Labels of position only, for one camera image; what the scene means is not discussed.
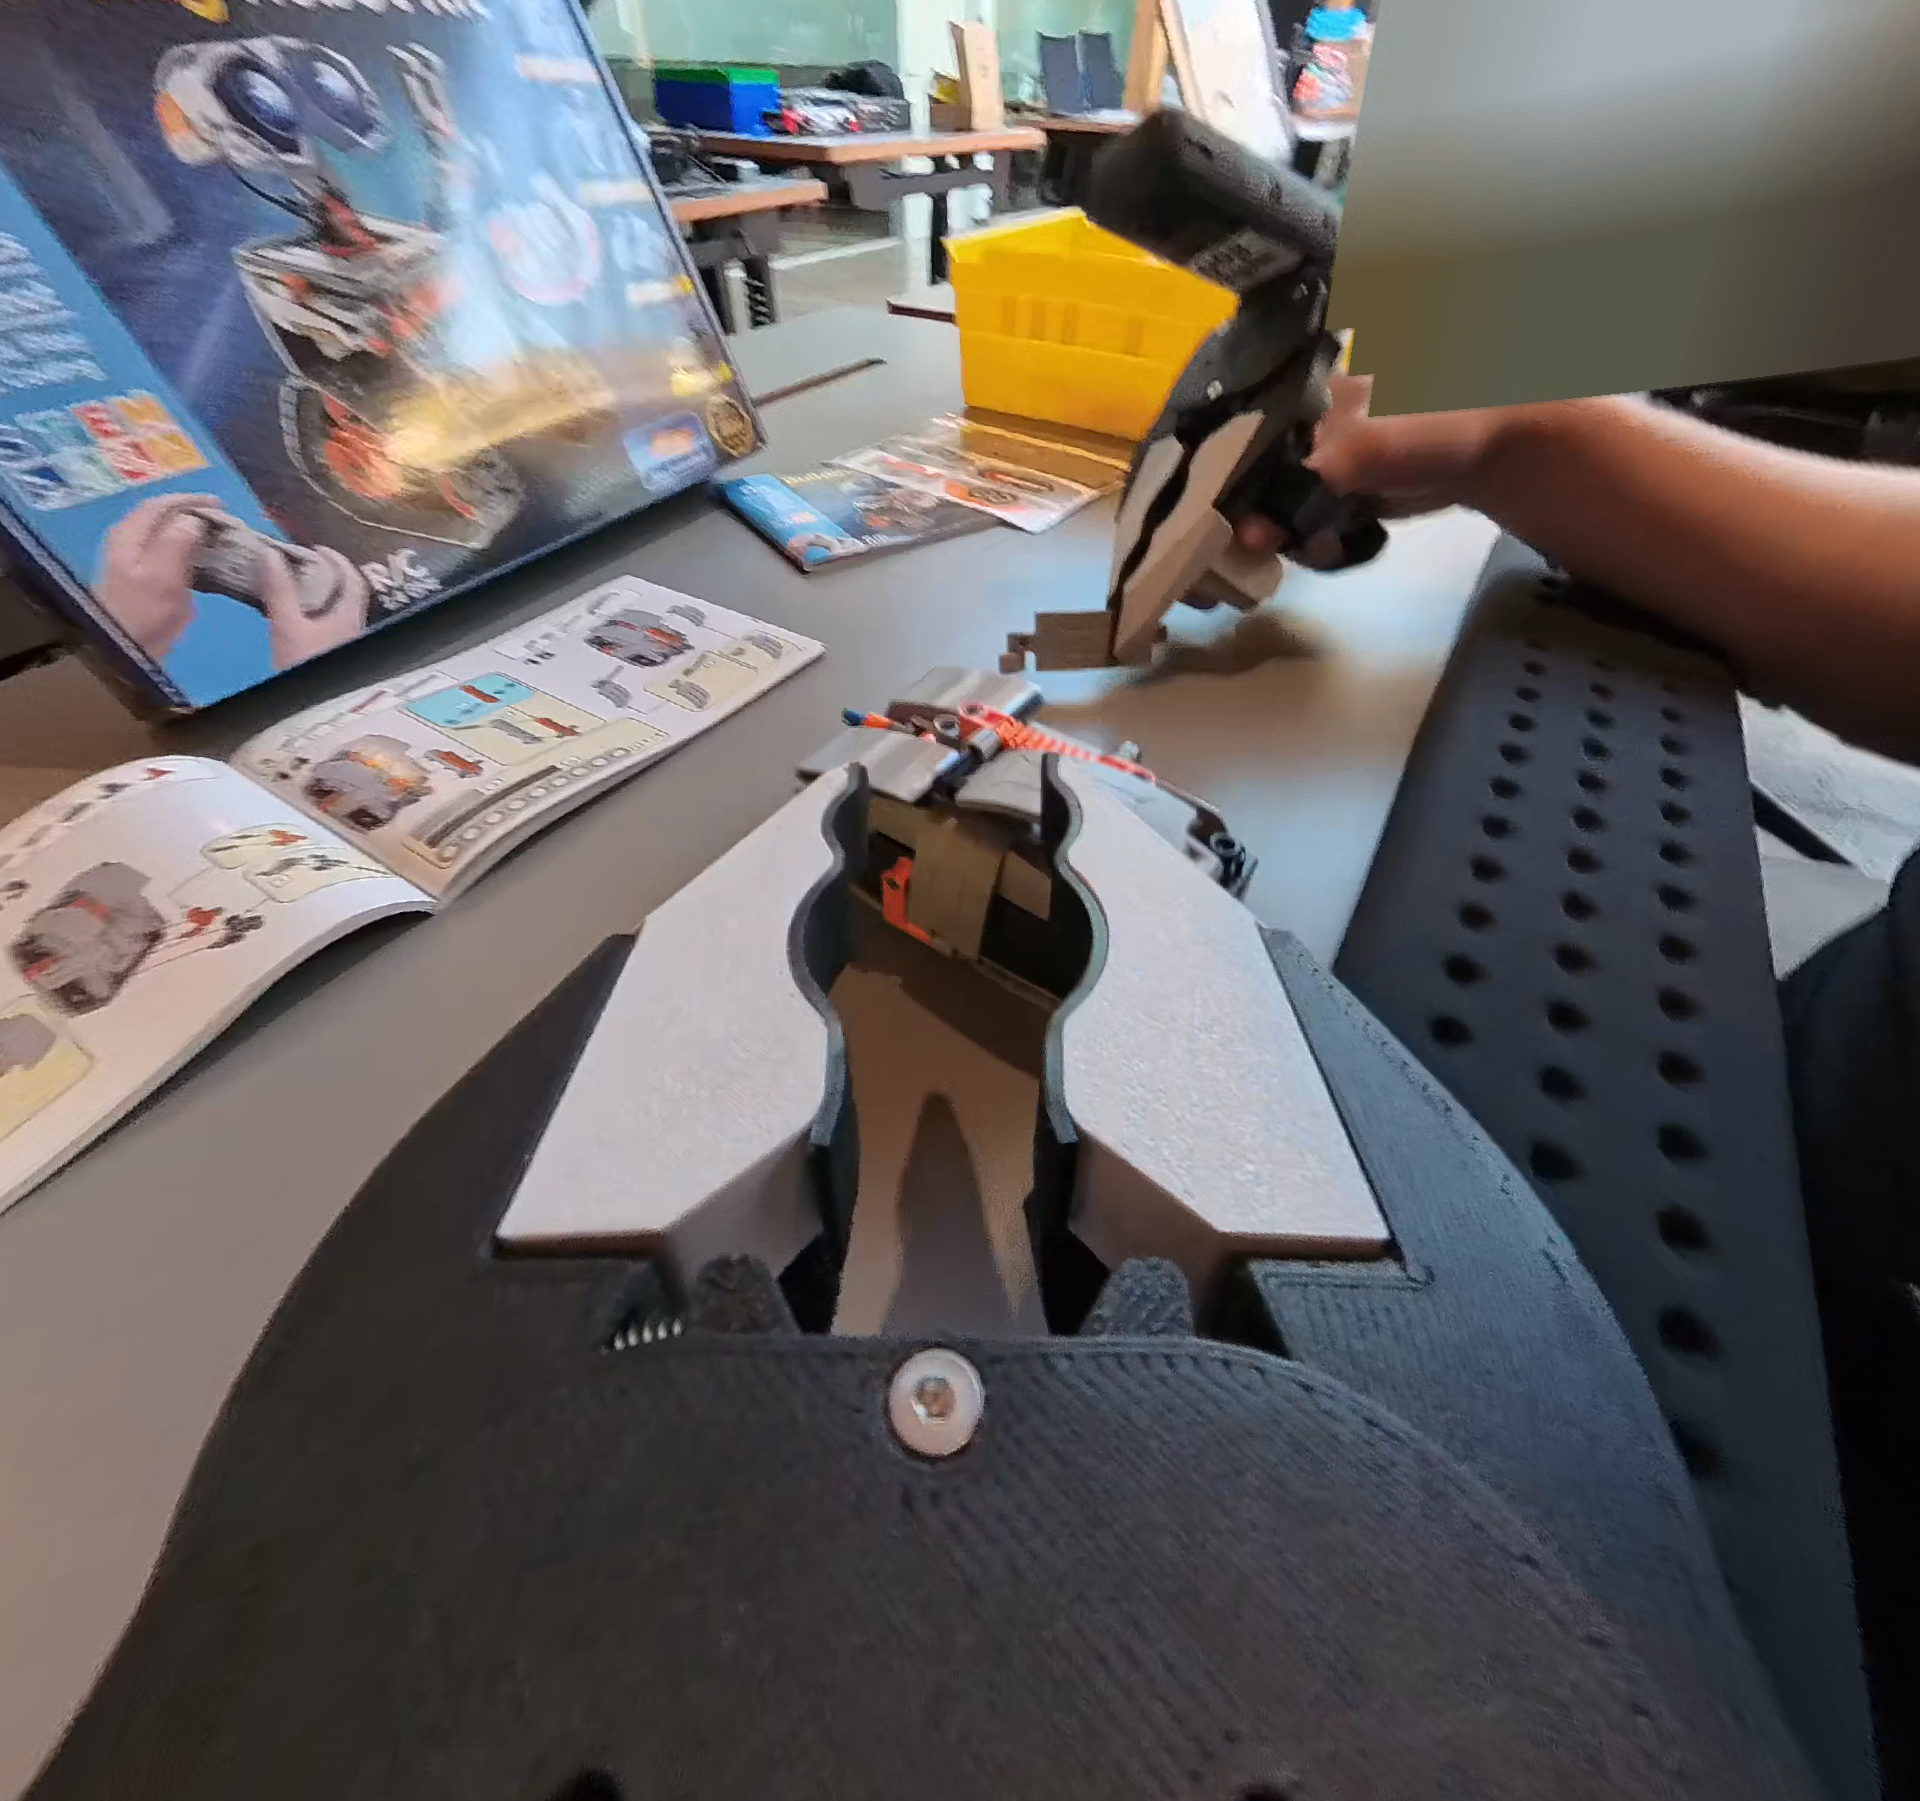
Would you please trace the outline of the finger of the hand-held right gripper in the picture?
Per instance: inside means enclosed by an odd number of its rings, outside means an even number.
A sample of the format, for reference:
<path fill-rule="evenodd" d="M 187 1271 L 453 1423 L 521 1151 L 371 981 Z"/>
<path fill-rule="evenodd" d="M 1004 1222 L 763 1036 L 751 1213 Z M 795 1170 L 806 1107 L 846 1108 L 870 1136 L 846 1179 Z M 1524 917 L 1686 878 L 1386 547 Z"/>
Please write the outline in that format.
<path fill-rule="evenodd" d="M 1189 488 L 1189 448 L 1176 437 L 1148 445 L 1116 513 L 1111 582 L 1112 665 L 1142 665 L 1165 615 L 1204 567 L 1204 499 Z"/>
<path fill-rule="evenodd" d="M 1260 452 L 1265 427 L 1260 412 L 1241 412 L 1193 454 L 1186 491 L 1194 497 L 1197 520 L 1183 593 L 1189 605 L 1253 613 L 1266 605 L 1281 584 L 1281 552 L 1272 544 L 1249 541 L 1243 524 L 1226 517 L 1230 483 L 1244 458 Z"/>

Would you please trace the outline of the person's right hand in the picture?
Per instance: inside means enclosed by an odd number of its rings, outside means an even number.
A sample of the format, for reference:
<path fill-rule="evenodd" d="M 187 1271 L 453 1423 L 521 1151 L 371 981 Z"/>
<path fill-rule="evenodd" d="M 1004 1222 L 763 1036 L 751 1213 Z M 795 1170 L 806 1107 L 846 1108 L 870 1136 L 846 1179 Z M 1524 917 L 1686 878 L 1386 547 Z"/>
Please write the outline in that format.
<path fill-rule="evenodd" d="M 1371 381 L 1347 381 L 1315 428 L 1309 469 L 1333 491 L 1356 497 L 1385 520 L 1473 505 L 1500 445 L 1500 408 L 1426 415 L 1372 412 Z"/>

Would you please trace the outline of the wooden easel board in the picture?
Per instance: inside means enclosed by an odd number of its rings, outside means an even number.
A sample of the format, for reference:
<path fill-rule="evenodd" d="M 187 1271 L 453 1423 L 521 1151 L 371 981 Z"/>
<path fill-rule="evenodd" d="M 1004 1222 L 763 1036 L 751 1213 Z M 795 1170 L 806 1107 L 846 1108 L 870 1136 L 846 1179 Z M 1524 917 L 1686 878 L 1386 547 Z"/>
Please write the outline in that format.
<path fill-rule="evenodd" d="M 1184 108 L 1251 152 L 1293 161 L 1284 59 L 1266 0 L 1134 0 L 1122 103 Z"/>

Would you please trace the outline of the grey plastic building piece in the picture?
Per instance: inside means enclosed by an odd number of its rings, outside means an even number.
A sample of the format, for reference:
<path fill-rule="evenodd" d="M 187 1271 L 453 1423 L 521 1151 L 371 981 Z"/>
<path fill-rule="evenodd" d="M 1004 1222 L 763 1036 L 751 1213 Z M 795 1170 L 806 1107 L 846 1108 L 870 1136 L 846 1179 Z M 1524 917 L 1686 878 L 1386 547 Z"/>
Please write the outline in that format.
<path fill-rule="evenodd" d="M 1006 637 L 998 656 L 1004 677 L 1035 670 L 1107 672 L 1116 669 L 1150 666 L 1158 648 L 1168 641 L 1168 628 L 1154 619 L 1136 630 L 1122 630 L 1114 608 L 1044 613 L 1024 633 Z"/>

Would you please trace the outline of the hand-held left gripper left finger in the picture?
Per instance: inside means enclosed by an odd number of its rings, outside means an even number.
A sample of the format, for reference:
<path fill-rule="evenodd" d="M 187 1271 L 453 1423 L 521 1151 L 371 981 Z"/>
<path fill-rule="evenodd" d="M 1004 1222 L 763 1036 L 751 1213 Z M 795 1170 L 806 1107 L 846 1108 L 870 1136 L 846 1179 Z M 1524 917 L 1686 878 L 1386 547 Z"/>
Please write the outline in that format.
<path fill-rule="evenodd" d="M 640 924 L 496 1229 L 521 1252 L 720 1257 L 841 1280 L 859 1194 L 848 1038 L 870 783 L 857 763 Z"/>

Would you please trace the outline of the person's right forearm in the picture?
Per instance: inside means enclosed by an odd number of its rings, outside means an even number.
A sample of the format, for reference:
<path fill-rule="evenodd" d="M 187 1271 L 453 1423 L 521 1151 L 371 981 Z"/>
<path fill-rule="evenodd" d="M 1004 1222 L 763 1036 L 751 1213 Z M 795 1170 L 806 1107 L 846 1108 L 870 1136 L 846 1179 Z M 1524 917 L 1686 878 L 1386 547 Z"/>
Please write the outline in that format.
<path fill-rule="evenodd" d="M 1919 758 L 1919 472 L 1735 437 L 1643 399 L 1521 410 L 1482 506 L 1747 689 Z"/>

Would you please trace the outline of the blue storage crate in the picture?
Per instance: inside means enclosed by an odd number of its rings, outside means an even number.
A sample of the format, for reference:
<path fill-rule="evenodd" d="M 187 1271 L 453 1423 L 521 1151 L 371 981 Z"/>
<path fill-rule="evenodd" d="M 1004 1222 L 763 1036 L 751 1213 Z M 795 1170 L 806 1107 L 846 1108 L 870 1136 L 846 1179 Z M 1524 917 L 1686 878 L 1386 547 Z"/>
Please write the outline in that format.
<path fill-rule="evenodd" d="M 659 117 L 681 130 L 765 138 L 766 112 L 780 108 L 780 71 L 768 62 L 656 59 L 650 64 Z"/>

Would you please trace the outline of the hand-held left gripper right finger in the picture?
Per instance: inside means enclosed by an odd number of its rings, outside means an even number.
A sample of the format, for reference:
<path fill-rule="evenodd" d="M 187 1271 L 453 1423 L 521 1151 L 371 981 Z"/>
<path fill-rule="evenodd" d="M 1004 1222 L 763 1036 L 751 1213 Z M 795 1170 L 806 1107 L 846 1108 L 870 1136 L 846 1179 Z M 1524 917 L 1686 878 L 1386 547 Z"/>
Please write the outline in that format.
<path fill-rule="evenodd" d="M 1089 922 L 1049 1024 L 1066 1230 L 1107 1268 L 1374 1263 L 1389 1218 L 1259 918 L 1093 763 L 1051 756 L 1057 893 Z"/>

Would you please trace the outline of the wooden work table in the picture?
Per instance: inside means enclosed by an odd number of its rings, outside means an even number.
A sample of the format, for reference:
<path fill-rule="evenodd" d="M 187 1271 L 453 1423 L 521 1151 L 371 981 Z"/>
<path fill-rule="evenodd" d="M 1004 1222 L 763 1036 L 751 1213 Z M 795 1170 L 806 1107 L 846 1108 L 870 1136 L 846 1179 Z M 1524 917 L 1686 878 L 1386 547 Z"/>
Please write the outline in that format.
<path fill-rule="evenodd" d="M 1017 123 L 967 132 L 855 132 L 855 134 L 728 134 L 666 130 L 676 144 L 706 161 L 747 159 L 768 176 L 828 176 L 846 188 L 855 206 L 888 210 L 927 199 L 928 277 L 949 274 L 949 199 L 962 189 L 989 189 L 991 206 L 1009 204 L 1014 158 L 1043 153 L 1046 136 Z"/>

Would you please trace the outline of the blue robot kit box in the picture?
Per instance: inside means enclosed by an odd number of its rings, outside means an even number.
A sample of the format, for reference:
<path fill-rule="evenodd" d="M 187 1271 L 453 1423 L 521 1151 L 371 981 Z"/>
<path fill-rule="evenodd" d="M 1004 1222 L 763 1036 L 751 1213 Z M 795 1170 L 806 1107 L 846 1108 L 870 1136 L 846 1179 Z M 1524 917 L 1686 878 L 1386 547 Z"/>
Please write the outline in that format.
<path fill-rule="evenodd" d="M 763 445 L 579 0 L 2 0 L 5 563 L 184 716 Z"/>

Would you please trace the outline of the glossy robot picture leaflet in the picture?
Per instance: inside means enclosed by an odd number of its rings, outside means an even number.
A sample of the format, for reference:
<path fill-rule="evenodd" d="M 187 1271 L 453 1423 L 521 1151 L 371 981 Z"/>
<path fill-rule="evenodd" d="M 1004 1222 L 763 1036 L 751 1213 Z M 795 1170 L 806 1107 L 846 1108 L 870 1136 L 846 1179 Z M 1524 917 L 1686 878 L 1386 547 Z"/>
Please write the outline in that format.
<path fill-rule="evenodd" d="M 1097 439 L 1040 437 L 945 415 L 878 445 L 848 448 L 828 466 L 932 492 L 1002 527 L 1043 534 L 1116 492 L 1130 464 Z"/>

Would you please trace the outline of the open instruction booklet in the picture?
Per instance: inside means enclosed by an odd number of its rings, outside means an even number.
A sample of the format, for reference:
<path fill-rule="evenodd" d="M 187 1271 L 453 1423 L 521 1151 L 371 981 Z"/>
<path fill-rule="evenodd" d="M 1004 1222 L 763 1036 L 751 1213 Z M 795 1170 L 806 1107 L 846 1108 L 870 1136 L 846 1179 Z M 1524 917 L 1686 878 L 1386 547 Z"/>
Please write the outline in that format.
<path fill-rule="evenodd" d="M 2 1209 L 282 978 L 432 914 L 824 646 L 624 576 L 231 758 L 78 780 L 2 837 Z"/>

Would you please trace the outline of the grey orange toy robot assembly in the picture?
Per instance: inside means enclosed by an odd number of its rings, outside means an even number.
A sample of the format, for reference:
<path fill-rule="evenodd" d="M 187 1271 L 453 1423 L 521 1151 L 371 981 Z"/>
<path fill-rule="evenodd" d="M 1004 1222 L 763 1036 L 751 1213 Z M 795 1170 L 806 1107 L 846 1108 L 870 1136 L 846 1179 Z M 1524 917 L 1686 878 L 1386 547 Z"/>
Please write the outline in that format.
<path fill-rule="evenodd" d="M 845 710 L 797 777 L 865 771 L 870 843 L 855 886 L 888 927 L 1031 1001 L 1059 1001 L 1076 964 L 1051 920 L 1046 758 L 1089 766 L 1230 896 L 1254 859 L 1217 806 L 1148 771 L 1132 742 L 1049 729 L 1043 699 L 1029 677 L 936 666 L 885 710 Z"/>

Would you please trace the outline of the black perforated tray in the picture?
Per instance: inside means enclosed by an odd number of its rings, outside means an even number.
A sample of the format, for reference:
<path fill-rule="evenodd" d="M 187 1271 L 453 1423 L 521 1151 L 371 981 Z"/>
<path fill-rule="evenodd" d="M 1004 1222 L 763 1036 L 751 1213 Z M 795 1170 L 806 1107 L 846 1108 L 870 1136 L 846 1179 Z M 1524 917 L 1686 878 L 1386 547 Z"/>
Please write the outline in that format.
<path fill-rule="evenodd" d="M 1735 684 L 1500 538 L 1338 978 L 1533 1182 L 1835 1797 L 1883 1797 Z"/>

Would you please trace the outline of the yellow plastic bin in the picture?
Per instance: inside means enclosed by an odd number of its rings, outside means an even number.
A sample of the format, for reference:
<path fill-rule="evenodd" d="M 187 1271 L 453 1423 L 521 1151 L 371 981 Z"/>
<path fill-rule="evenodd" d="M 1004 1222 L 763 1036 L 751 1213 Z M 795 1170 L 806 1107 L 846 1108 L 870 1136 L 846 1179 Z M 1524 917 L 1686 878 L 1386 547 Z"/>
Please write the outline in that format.
<path fill-rule="evenodd" d="M 1146 353 L 1194 343 L 1237 314 L 1237 293 L 1142 251 L 1076 207 L 996 220 L 947 239 L 965 332 Z"/>
<path fill-rule="evenodd" d="M 958 341 L 969 408 L 1140 443 L 1165 412 L 1203 336 L 1175 334 L 1165 351 L 1134 354 L 996 334 L 961 321 Z"/>

